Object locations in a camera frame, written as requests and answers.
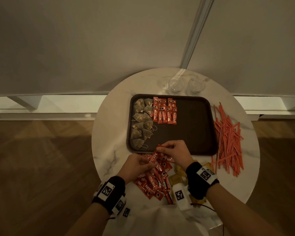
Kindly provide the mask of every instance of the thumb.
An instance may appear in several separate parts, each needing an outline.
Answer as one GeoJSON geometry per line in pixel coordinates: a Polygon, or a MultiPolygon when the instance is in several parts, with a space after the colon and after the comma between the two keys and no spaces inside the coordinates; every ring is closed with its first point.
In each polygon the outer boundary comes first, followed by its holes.
{"type": "Polygon", "coordinates": [[[153,169],[154,167],[156,167],[156,164],[155,164],[155,163],[147,163],[147,164],[145,164],[145,165],[141,165],[141,166],[140,166],[142,172],[145,172],[145,171],[151,170],[151,169],[153,169]]]}
{"type": "Polygon", "coordinates": [[[171,153],[173,152],[173,148],[166,147],[157,147],[156,150],[166,155],[171,155],[171,153]]]}

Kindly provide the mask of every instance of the wristband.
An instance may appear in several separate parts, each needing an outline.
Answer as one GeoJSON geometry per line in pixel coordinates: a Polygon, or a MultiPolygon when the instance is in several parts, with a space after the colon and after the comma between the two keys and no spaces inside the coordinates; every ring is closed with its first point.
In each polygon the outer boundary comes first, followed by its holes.
{"type": "Polygon", "coordinates": [[[125,181],[119,176],[113,176],[103,183],[92,203],[99,203],[109,214],[118,215],[126,204],[125,190],[125,181]]]}
{"type": "Polygon", "coordinates": [[[211,186],[220,183],[216,174],[198,162],[191,163],[186,169],[186,174],[188,177],[188,190],[196,199],[203,199],[211,186]]]}

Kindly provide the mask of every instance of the tea bag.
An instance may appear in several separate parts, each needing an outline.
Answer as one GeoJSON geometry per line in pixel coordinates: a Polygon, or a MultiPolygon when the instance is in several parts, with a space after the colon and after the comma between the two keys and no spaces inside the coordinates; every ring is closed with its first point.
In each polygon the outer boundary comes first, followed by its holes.
{"type": "Polygon", "coordinates": [[[153,114],[153,107],[152,106],[146,106],[143,110],[146,113],[148,113],[150,116],[153,114]]]}
{"type": "Polygon", "coordinates": [[[142,98],[141,98],[141,99],[138,99],[138,100],[135,102],[135,105],[137,105],[137,104],[141,105],[142,108],[145,107],[144,100],[143,100],[142,98]]]}
{"type": "Polygon", "coordinates": [[[144,137],[144,140],[148,139],[152,135],[153,135],[153,132],[151,132],[151,131],[146,130],[146,129],[143,128],[143,137],[144,137]]]}
{"type": "Polygon", "coordinates": [[[142,116],[143,122],[147,122],[147,121],[151,121],[151,120],[152,120],[152,118],[147,113],[143,114],[143,116],[142,116]]]}
{"type": "Polygon", "coordinates": [[[135,113],[139,113],[143,111],[143,107],[140,104],[134,105],[133,107],[135,113]]]}
{"type": "Polygon", "coordinates": [[[138,122],[142,122],[143,121],[143,114],[142,113],[136,113],[133,115],[133,118],[135,120],[137,120],[138,122]]]}
{"type": "Polygon", "coordinates": [[[137,129],[137,130],[142,130],[143,129],[143,122],[141,123],[136,123],[132,126],[134,129],[137,129]]]}
{"type": "Polygon", "coordinates": [[[152,106],[152,105],[153,105],[153,99],[146,98],[146,99],[144,100],[144,102],[145,102],[145,104],[146,104],[147,106],[152,106]]]}
{"type": "Polygon", "coordinates": [[[143,146],[144,140],[142,139],[134,139],[131,140],[131,146],[135,149],[135,150],[140,150],[140,148],[143,146]]]}
{"type": "Polygon", "coordinates": [[[147,129],[147,130],[151,130],[153,127],[153,121],[147,121],[144,123],[144,128],[147,129]]]}
{"type": "Polygon", "coordinates": [[[132,129],[130,139],[135,139],[135,138],[140,138],[140,137],[142,137],[142,134],[137,129],[132,129]]]}

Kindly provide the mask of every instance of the white device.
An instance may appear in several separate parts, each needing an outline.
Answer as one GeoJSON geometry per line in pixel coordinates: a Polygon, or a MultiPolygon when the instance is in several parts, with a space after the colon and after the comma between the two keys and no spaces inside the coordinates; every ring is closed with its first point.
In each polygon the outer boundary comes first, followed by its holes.
{"type": "Polygon", "coordinates": [[[173,192],[176,199],[176,205],[178,205],[180,211],[192,209],[188,186],[185,186],[183,183],[175,184],[173,185],[173,192]]]}

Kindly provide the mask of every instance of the white marble tabletop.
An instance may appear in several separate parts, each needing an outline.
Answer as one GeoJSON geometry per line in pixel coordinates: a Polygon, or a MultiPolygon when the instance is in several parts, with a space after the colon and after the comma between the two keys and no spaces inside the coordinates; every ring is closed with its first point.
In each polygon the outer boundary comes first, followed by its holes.
{"type": "MultiPolygon", "coordinates": [[[[244,170],[235,177],[221,168],[217,171],[217,175],[222,186],[246,203],[256,184],[260,166],[259,144],[254,127],[239,102],[221,85],[201,74],[179,68],[157,68],[134,74],[119,83],[104,99],[96,115],[92,133],[92,152],[99,177],[101,180],[106,180],[116,175],[131,154],[126,146],[126,138],[132,96],[174,95],[169,92],[166,82],[177,75],[183,79],[185,89],[176,95],[194,96],[189,93],[187,83],[190,78],[198,77],[204,80],[205,89],[197,96],[204,97],[210,102],[212,114],[214,115],[213,105],[218,106],[221,102],[232,123],[240,122],[241,135],[244,138],[241,141],[244,170]]],[[[193,158],[200,163],[211,162],[208,156],[193,156],[193,158]]],[[[126,198],[127,205],[131,206],[132,218],[144,209],[167,204],[165,197],[161,201],[155,197],[149,200],[134,183],[126,186],[126,198]]],[[[221,224],[217,215],[205,207],[193,209],[186,214],[186,218],[200,222],[207,229],[221,224]]],[[[117,219],[110,220],[104,234],[114,234],[112,230],[118,221],[126,223],[124,217],[118,216],[117,219]]]]}

